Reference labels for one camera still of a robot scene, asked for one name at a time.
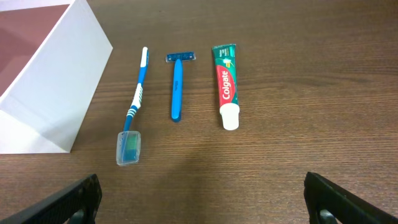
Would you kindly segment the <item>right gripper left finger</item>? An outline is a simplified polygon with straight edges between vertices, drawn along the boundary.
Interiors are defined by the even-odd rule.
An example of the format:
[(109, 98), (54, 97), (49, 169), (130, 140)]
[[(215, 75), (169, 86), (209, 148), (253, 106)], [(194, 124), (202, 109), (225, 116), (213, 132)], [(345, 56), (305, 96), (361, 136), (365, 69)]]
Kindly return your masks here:
[(102, 199), (98, 176), (78, 180), (40, 202), (1, 220), (1, 223), (89, 223), (95, 224)]

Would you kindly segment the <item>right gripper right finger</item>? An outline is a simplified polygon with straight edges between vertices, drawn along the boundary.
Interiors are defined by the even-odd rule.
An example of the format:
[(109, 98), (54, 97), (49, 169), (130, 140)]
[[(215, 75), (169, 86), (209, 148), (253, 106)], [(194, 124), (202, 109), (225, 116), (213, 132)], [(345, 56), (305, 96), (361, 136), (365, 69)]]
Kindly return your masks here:
[(304, 198), (309, 223), (397, 224), (397, 218), (355, 196), (320, 174), (308, 172)]

